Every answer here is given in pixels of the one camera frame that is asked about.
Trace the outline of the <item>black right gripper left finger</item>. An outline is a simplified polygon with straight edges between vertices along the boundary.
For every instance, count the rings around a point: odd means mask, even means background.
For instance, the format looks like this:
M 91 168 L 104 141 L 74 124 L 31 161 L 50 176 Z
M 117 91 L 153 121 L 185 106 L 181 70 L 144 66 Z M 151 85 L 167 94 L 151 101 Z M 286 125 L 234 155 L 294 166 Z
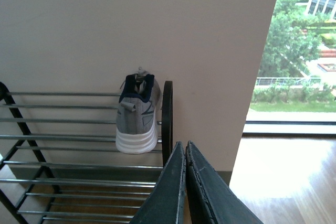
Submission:
M 131 223 L 183 223 L 186 160 L 181 142 L 176 142 L 149 197 Z

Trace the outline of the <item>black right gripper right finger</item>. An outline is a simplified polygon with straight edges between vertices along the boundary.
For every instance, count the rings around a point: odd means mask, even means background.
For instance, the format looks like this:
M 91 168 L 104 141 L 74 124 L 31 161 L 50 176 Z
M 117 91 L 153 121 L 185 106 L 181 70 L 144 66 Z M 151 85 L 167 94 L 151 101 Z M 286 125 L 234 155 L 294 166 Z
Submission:
M 186 147 L 186 189 L 192 223 L 262 223 L 192 141 Z

